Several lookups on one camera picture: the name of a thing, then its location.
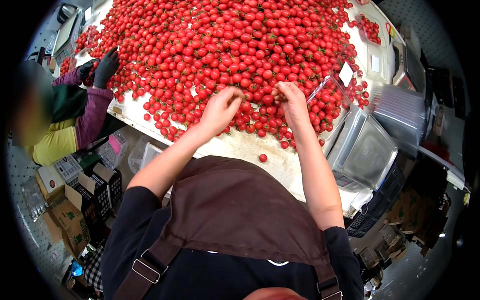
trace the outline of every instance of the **stack of plastic containers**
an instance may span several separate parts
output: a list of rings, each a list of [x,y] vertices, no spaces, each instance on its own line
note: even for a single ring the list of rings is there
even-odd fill
[[[397,146],[416,157],[425,130],[422,94],[389,84],[378,86],[372,90],[370,106]]]

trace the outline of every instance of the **table surface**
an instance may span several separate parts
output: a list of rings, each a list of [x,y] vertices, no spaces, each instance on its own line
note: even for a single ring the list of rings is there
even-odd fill
[[[98,30],[103,27],[103,25],[100,25],[100,21],[108,13],[109,9],[112,6],[112,3],[112,0],[107,0],[96,8],[93,25],[96,25]],[[359,13],[366,13],[379,21],[379,36],[382,39],[382,45],[386,45],[386,47],[381,47],[380,49],[382,49],[382,51],[385,51],[385,53],[387,54],[388,73],[393,74],[395,67],[395,56],[392,46],[388,45],[388,34],[386,32],[384,24],[385,22],[388,22],[387,17],[373,3],[369,3],[363,6],[357,4],[356,1],[352,1],[352,3],[354,5],[353,8],[346,10],[351,20],[353,20],[354,16]],[[360,61],[360,69],[363,70],[364,74],[366,74],[366,68],[364,66],[367,66],[367,45],[361,41],[358,29],[356,27],[349,28],[347,24],[344,24],[344,26],[342,27],[342,31],[346,31],[350,34],[350,42],[356,46],[355,49],[358,53],[357,58]],[[396,32],[395,38],[392,39],[392,41],[394,40],[404,43],[398,32]],[[91,57],[86,52],[77,55],[76,58],[77,66],[91,59]],[[368,83],[367,91],[370,91],[377,85],[383,84],[370,80],[369,78],[366,78],[366,76],[364,76],[363,79]],[[125,122],[127,125],[141,131],[142,133],[158,141],[161,141],[164,144],[173,144],[173,142],[169,141],[160,134],[160,130],[155,128],[155,121],[153,120],[153,118],[151,118],[149,121],[145,121],[143,119],[143,115],[145,114],[145,110],[143,109],[143,103],[148,102],[148,99],[151,96],[149,93],[146,93],[144,96],[138,97],[137,101],[133,101],[132,91],[126,92],[124,96],[125,101],[123,103],[118,103],[115,99],[112,100],[108,107],[109,114]],[[113,111],[113,107],[120,108],[122,113],[116,113],[115,111]],[[172,125],[178,127],[179,129],[185,129],[183,125],[176,122],[172,122]],[[239,132],[237,130],[231,130],[230,132],[231,135],[223,134],[221,136],[214,137],[208,143],[198,148],[193,157],[200,158],[203,156],[215,155],[231,158],[240,158],[245,161],[254,163],[262,167],[273,177],[275,177],[298,200],[306,202],[302,187],[300,162],[297,154],[293,151],[293,149],[291,149],[290,147],[288,149],[282,149],[280,147],[280,143],[275,139],[275,137],[269,134],[264,138],[259,138],[256,134],[247,134],[245,132]],[[258,156],[260,154],[267,155],[268,160],[265,163],[261,163],[258,160]],[[353,208],[350,204],[355,199],[358,193],[346,192],[341,189],[339,191],[344,216],[353,217],[357,210]]]

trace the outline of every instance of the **gloved hand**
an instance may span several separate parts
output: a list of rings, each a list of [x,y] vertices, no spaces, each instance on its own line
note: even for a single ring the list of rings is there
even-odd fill
[[[87,79],[88,73],[92,69],[94,61],[100,62],[99,59],[93,59],[84,63],[83,65],[80,66],[80,68],[78,68],[78,77],[80,78],[81,81],[84,81],[85,79]]]
[[[117,51],[117,47],[107,52],[95,69],[94,87],[106,89],[108,81],[118,70],[120,62],[118,52],[115,51]]]

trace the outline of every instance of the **apron strap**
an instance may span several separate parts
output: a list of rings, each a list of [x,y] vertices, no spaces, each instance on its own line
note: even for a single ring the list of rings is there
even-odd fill
[[[141,300],[152,284],[159,282],[160,277],[168,270],[168,266],[177,256],[181,247],[174,246],[159,238],[140,258],[133,261],[132,269],[125,277],[113,296],[114,300]]]
[[[321,300],[342,300],[343,293],[338,287],[338,280],[331,264],[316,266],[318,277],[317,290]]]

